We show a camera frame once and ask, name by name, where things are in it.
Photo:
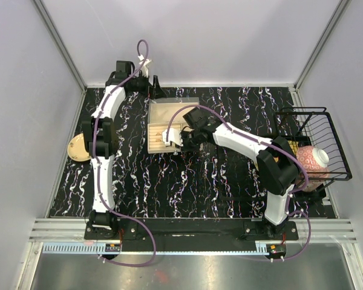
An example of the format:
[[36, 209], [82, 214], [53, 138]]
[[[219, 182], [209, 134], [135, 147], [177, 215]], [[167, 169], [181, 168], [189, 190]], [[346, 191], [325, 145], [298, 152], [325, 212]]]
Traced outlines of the beige ring tray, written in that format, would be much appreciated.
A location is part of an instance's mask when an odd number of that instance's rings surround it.
[[[151, 123], [148, 125], [148, 153], [174, 153], [185, 152], [185, 149], [181, 147], [175, 147], [174, 145], [166, 147], [162, 141], [162, 132], [168, 128], [167, 123]], [[171, 125], [171, 128], [180, 129], [181, 131], [189, 132], [192, 129], [187, 125], [185, 121], [175, 122]]]

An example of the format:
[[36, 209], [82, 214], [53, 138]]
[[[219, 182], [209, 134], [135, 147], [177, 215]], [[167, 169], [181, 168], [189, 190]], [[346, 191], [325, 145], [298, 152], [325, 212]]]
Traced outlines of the beige jewelry drawer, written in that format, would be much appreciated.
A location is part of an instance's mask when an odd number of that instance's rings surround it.
[[192, 105], [192, 103], [151, 103], [148, 123], [169, 123], [179, 109], [188, 105]]

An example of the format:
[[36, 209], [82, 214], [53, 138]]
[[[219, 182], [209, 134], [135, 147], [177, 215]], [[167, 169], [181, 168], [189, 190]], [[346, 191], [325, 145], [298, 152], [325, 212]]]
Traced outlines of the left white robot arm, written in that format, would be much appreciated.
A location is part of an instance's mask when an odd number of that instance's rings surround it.
[[105, 83], [105, 93], [91, 117], [82, 122], [85, 150], [90, 154], [94, 176], [93, 206], [88, 216], [86, 234], [102, 235], [112, 239], [118, 233], [113, 198], [113, 162], [118, 150], [118, 137], [114, 125], [120, 105], [128, 92], [138, 92], [151, 99], [164, 97], [157, 76], [149, 81], [150, 59], [139, 56], [139, 66], [118, 60]]

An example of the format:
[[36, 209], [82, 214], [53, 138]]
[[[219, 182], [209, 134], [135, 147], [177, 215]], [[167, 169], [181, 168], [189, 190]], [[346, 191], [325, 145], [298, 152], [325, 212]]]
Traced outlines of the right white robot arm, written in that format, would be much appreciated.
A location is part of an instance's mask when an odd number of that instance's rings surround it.
[[212, 110], [202, 105], [187, 105], [178, 113], [189, 109], [183, 118], [192, 129], [181, 133], [182, 150], [195, 150], [203, 143], [231, 149], [252, 160], [257, 167], [260, 184], [267, 190], [263, 234], [277, 239], [284, 233], [283, 222], [288, 217], [289, 195], [299, 175], [299, 164], [288, 141], [247, 133], [225, 122], [220, 116], [210, 120], [203, 112]]

